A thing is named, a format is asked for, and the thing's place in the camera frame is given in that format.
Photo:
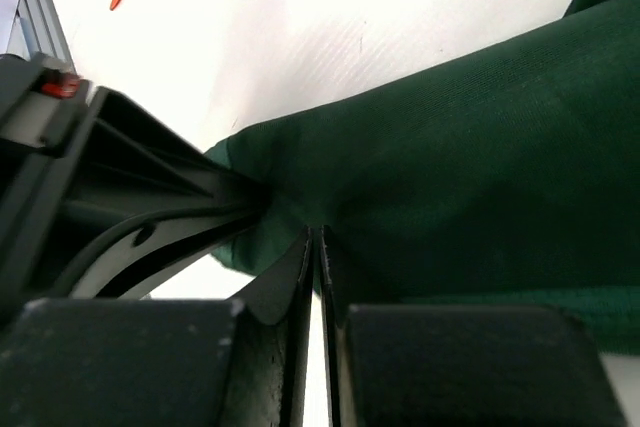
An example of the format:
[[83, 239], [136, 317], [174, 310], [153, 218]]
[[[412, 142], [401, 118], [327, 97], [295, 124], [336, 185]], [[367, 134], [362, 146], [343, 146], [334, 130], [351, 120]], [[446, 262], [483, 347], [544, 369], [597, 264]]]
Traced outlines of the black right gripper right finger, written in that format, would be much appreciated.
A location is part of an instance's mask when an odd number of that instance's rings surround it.
[[624, 426], [595, 346], [535, 305], [399, 303], [318, 233], [334, 426]]

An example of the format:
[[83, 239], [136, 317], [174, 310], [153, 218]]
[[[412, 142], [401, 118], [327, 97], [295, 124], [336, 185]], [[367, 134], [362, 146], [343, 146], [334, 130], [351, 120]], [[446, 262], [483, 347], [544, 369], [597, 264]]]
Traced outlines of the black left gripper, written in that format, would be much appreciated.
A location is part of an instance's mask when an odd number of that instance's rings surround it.
[[46, 54], [1, 58], [1, 319], [68, 296], [100, 255], [88, 220], [241, 218], [265, 189], [126, 95]]

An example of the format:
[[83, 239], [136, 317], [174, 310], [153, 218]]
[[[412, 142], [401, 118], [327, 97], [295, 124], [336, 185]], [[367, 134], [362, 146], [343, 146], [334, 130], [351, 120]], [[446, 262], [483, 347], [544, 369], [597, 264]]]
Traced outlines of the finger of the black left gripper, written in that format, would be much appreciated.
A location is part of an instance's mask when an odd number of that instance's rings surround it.
[[71, 298], [139, 299], [254, 225], [256, 209], [138, 217], [98, 236], [69, 265]]

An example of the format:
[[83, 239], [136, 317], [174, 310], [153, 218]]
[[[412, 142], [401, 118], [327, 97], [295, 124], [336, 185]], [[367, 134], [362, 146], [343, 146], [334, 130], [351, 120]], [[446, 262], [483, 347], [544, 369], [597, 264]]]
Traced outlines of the green cloth napkin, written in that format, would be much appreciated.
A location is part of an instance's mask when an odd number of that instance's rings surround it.
[[262, 122], [209, 157], [267, 185], [215, 251], [258, 274], [327, 227], [407, 302], [557, 305], [639, 351], [639, 0], [558, 21], [371, 91]]

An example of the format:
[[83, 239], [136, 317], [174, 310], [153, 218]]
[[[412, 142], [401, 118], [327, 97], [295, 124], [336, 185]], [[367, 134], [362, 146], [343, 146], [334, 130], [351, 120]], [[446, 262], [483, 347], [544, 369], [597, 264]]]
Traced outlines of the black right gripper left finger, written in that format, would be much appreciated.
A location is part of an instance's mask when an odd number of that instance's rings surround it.
[[5, 426], [298, 426], [313, 235], [227, 300], [27, 304], [1, 342]]

